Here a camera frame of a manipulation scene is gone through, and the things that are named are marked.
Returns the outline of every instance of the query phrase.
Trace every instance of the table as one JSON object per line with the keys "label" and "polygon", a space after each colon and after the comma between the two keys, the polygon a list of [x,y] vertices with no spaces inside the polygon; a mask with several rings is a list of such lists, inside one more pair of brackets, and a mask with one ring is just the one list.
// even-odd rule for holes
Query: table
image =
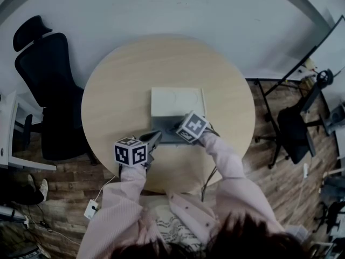
{"label": "table", "polygon": [[[81,106],[86,139],[100,162],[118,174],[114,143],[150,130],[152,87],[203,88],[206,118],[243,156],[254,132],[255,110],[242,74],[204,43],[183,36],[148,36],[115,49],[95,68]],[[146,190],[200,190],[214,162],[200,146],[154,151]],[[220,180],[216,173],[210,184]]]}
{"label": "table", "polygon": [[19,97],[16,91],[6,97],[2,96],[0,101],[0,168],[8,166],[23,168],[30,167],[56,171],[55,165],[42,164],[30,160],[24,160],[12,155],[13,130],[18,108],[23,109],[28,114],[32,114],[37,120],[42,121],[42,112],[37,111],[25,100]]}

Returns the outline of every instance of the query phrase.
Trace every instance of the sleeve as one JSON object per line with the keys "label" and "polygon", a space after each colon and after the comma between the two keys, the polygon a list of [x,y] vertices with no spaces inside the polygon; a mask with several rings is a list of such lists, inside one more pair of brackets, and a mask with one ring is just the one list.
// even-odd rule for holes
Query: sleeve
{"label": "sleeve", "polygon": [[216,212],[224,220],[233,206],[258,212],[265,219],[277,223],[274,212],[261,189],[245,177],[242,159],[220,137],[213,133],[203,133],[200,142],[206,152],[213,157],[223,179],[217,189]]}
{"label": "sleeve", "polygon": [[121,182],[103,189],[102,208],[90,221],[77,258],[104,258],[111,253],[119,238],[137,240],[142,207],[140,193],[146,182],[141,165],[123,167]]}

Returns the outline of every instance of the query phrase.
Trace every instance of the wooden floor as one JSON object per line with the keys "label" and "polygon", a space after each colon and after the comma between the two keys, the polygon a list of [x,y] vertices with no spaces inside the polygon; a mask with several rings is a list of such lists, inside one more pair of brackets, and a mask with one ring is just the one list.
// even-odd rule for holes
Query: wooden floor
{"label": "wooden floor", "polygon": [[[252,82],[249,82],[249,85],[256,108],[254,136],[274,135],[272,125],[264,120],[266,108],[259,87]],[[272,85],[272,83],[263,83],[264,89],[268,89]],[[273,115],[277,116],[279,110],[294,105],[300,97],[301,94],[298,90],[278,87],[268,96]],[[317,99],[310,108],[310,113],[304,118],[313,121],[318,118],[319,114],[326,115],[326,108],[321,98]],[[316,148],[316,156],[313,160],[307,154],[298,165],[293,165],[291,160],[285,160],[286,153],[282,149],[277,165],[269,170],[267,165],[273,158],[274,143],[263,140],[255,143],[252,140],[243,162],[246,175],[263,190],[278,221],[283,226],[291,219],[290,224],[302,224],[308,230],[312,230],[316,225],[313,217],[320,212],[317,205],[320,201],[318,189],[322,174],[335,167],[337,151],[334,136],[326,137],[322,128],[319,132],[315,127],[310,128],[309,131]],[[38,134],[33,133],[29,149],[25,152],[17,152],[16,156],[44,162],[40,154],[40,138]],[[43,217],[53,230],[80,243],[88,225],[88,219],[84,217],[85,208],[89,200],[97,196],[102,185],[113,175],[102,165],[90,166],[85,156],[56,163],[58,164],[56,172],[11,168],[9,171],[1,170],[0,175],[6,175],[8,172],[11,180],[25,185],[27,175],[31,173],[36,179],[37,186],[42,179],[47,178],[50,187],[48,200],[39,205],[44,216],[37,206],[30,206],[30,212],[27,206],[15,204],[15,208],[25,215],[31,214],[34,222],[39,222]],[[302,185],[304,163],[311,167],[309,177]],[[303,190],[300,203],[295,210],[301,187]],[[214,186],[209,189],[208,197],[212,195]],[[57,233],[50,233],[38,227],[31,231],[24,231],[25,229],[19,223],[1,223],[1,249],[10,251],[23,247],[27,243],[16,243],[23,241],[26,237],[41,243],[53,258],[75,258],[77,255],[79,246]],[[325,237],[325,230],[321,230],[317,237]]]}

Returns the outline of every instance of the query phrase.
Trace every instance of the chair armrest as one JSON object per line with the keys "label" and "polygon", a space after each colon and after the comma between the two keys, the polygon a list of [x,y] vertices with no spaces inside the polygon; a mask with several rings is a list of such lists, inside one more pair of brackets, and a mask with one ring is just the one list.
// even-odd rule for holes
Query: chair armrest
{"label": "chair armrest", "polygon": [[73,99],[73,127],[78,129],[82,126],[81,122],[81,101],[84,90],[77,88],[76,94]]}
{"label": "chair armrest", "polygon": [[32,114],[26,116],[23,131],[23,150],[25,151],[30,144]]}

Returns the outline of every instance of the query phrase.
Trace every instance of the white cable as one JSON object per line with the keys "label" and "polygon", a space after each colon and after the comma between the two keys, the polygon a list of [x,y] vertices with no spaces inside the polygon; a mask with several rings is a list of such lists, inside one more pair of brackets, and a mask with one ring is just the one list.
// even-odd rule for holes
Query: white cable
{"label": "white cable", "polygon": [[[313,163],[313,158],[310,156],[310,165],[309,165],[309,168],[312,167],[312,163]],[[295,212],[296,212],[297,208],[298,208],[299,205],[300,205],[301,197],[302,197],[302,192],[303,192],[303,186],[304,186],[304,181],[305,181],[305,180],[306,180],[306,179],[304,178],[304,171],[303,171],[303,180],[302,180],[302,182],[301,182],[301,189],[300,189],[300,194],[299,194],[299,196],[298,196],[298,201],[297,201],[297,204],[296,204],[295,209],[294,209],[293,212],[292,212],[292,215],[291,215],[290,219],[287,221],[287,223],[286,223],[285,226],[288,226],[288,225],[290,224],[290,221],[291,221],[292,217],[295,215]]]}
{"label": "white cable", "polygon": [[287,221],[286,226],[288,226],[288,225],[290,224],[290,221],[291,221],[292,217],[295,215],[295,212],[296,212],[297,208],[298,208],[299,205],[300,205],[301,197],[302,197],[302,191],[303,191],[303,185],[304,185],[304,180],[305,180],[305,178],[303,178],[302,183],[301,183],[301,190],[300,190],[300,194],[299,194],[299,196],[298,196],[298,201],[297,201],[296,207],[295,207],[295,209],[293,210],[290,219]]}
{"label": "white cable", "polygon": [[60,233],[60,232],[57,232],[57,231],[55,231],[55,230],[52,230],[52,231],[55,232],[55,233],[57,233],[57,234],[60,234],[61,236],[65,237],[67,240],[70,240],[71,242],[80,245],[80,243],[78,243],[78,242],[76,242],[76,241],[74,241],[74,240],[72,240],[72,239],[66,237],[64,234],[62,234],[62,233]]}
{"label": "white cable", "polygon": [[98,197],[99,197],[100,193],[102,192],[104,186],[107,185],[109,182],[111,182],[115,177],[116,177],[116,175],[114,175],[112,179],[110,179],[106,184],[104,184],[102,186],[102,188],[99,190],[99,193],[98,193],[97,197],[94,199],[94,201],[96,201],[98,199]]}

